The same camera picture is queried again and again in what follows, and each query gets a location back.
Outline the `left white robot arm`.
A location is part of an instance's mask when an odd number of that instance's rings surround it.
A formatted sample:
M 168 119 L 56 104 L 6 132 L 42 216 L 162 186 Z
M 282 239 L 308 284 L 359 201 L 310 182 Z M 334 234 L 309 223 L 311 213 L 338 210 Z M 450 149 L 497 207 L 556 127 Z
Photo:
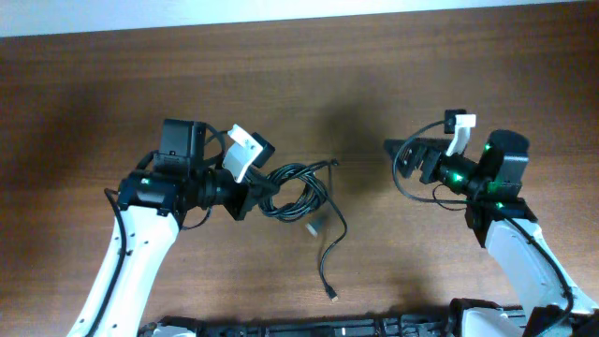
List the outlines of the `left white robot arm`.
M 258 133 L 238 125 L 219 132 L 207 123 L 166 119 L 159 148 L 117 190 L 105 192 L 114 213 L 110 245 L 70 335 L 136 335 L 158 270 L 187 229 L 187 213 L 222 206 L 242 220 L 278 191 L 272 183 L 245 179 L 274 151 Z

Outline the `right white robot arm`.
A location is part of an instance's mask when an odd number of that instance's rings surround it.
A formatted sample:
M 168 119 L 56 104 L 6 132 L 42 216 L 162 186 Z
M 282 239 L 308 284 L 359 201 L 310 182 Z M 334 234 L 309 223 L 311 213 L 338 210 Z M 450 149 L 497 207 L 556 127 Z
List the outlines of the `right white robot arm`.
M 545 241 L 538 219 L 519 196 L 529 141 L 513 131 L 489 134 L 479 161 L 448 154 L 447 139 L 387 139 L 395 180 L 416 169 L 424 184 L 438 182 L 459 195 L 480 246 L 507 276 L 522 323 L 488 300 L 454 299 L 443 336 L 595 336 L 598 305 L 567 274 Z

